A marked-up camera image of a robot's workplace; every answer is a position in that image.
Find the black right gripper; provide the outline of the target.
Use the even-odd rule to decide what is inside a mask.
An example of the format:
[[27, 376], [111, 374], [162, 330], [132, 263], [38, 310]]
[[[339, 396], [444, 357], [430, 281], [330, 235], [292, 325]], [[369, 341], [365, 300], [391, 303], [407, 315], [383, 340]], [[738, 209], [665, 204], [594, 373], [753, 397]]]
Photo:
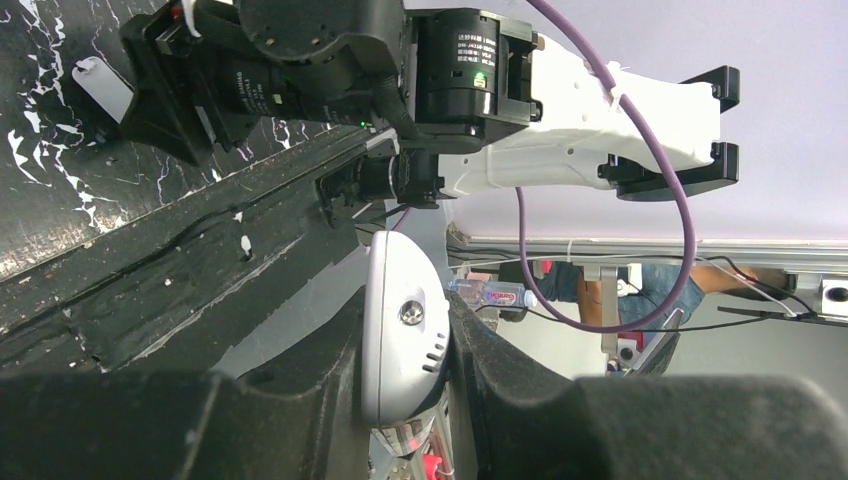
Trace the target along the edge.
[[279, 60], [289, 20], [245, 1], [168, 1], [119, 30], [135, 84], [122, 135], [192, 165], [242, 147], [260, 122], [237, 98], [234, 64]]

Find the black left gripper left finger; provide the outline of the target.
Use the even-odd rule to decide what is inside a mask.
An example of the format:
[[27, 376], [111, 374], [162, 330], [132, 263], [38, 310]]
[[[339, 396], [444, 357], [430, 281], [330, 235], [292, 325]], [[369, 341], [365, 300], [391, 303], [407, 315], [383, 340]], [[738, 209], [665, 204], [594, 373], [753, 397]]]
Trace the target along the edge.
[[1, 383], [5, 479], [363, 479], [364, 295], [239, 378], [191, 371]]

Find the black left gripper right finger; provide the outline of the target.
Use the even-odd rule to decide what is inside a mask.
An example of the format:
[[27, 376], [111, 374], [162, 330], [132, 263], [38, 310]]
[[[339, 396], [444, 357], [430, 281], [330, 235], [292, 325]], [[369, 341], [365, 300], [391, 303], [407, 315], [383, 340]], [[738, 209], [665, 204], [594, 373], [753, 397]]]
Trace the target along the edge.
[[448, 297], [458, 479], [843, 479], [847, 417], [774, 376], [570, 380]]

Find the white remote battery cover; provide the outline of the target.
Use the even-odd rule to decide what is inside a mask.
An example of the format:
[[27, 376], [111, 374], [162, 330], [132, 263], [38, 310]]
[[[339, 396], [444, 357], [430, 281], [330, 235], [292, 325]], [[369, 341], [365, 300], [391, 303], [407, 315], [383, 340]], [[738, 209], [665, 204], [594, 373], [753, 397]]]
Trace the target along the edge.
[[133, 88], [101, 57], [90, 56], [76, 62], [73, 80], [120, 124], [133, 99]]

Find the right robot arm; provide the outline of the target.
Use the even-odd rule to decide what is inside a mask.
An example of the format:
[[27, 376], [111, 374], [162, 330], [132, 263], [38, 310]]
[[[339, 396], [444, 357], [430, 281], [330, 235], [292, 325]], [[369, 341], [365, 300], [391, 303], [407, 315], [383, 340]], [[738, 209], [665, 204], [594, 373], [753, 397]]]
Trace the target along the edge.
[[129, 140], [198, 165], [265, 117], [357, 127], [372, 144], [317, 183], [326, 204], [568, 185], [617, 198], [735, 184], [720, 138], [740, 101], [721, 66], [679, 83], [593, 65], [530, 24], [400, 1], [171, 1], [120, 30], [136, 85]]

